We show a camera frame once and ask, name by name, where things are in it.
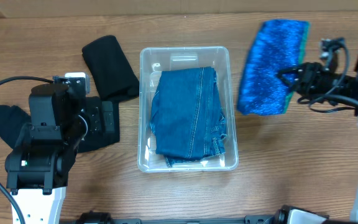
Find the blue jeans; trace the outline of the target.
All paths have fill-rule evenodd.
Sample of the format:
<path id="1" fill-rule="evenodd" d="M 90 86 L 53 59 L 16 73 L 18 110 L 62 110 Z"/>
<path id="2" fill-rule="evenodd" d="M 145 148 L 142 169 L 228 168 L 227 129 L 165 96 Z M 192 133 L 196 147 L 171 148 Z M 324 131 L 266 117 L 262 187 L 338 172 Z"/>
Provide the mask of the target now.
<path id="1" fill-rule="evenodd" d="M 167 166 L 224 154 L 227 136 L 216 71 L 212 67 L 163 71 L 150 128 Z"/>

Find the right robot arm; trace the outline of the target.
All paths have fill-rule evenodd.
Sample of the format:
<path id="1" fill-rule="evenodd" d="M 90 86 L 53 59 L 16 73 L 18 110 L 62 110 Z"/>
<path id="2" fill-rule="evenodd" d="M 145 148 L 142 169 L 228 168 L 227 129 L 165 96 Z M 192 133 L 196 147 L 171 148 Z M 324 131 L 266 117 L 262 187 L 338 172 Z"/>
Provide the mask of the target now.
<path id="1" fill-rule="evenodd" d="M 277 78 L 290 91 L 300 95 L 298 103 L 312 107 L 315 103 L 329 103 L 332 112 L 352 110 L 358 125 L 358 60 L 356 75 L 347 75 L 350 54 L 343 38 L 323 39 L 320 43 L 321 63 L 302 63 L 280 70 Z M 350 223 L 358 223 L 358 184 Z"/>

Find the sparkly blue cloth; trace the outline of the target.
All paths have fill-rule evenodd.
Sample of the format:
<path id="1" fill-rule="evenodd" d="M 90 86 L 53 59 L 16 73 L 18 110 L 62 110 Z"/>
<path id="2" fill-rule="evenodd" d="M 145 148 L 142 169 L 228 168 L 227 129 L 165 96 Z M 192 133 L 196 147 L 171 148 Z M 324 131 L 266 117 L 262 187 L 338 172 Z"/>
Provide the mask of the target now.
<path id="1" fill-rule="evenodd" d="M 309 26 L 309 22 L 288 19 L 262 23 L 247 55 L 239 85 L 237 109 L 243 115 L 287 112 L 293 92 L 277 78 L 277 73 L 302 63 Z"/>

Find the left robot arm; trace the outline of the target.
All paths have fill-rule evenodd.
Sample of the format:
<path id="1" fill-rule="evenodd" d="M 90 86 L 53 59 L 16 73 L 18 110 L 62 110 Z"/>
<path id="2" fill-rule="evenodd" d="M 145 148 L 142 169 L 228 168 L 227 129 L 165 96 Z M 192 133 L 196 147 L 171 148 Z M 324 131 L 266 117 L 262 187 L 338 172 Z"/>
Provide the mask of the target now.
<path id="1" fill-rule="evenodd" d="M 5 162 L 12 216 L 15 223 L 58 223 L 76 155 L 84 140 L 111 144 L 119 137 L 118 107 L 66 83 L 34 87 L 29 106 L 29 142 Z"/>

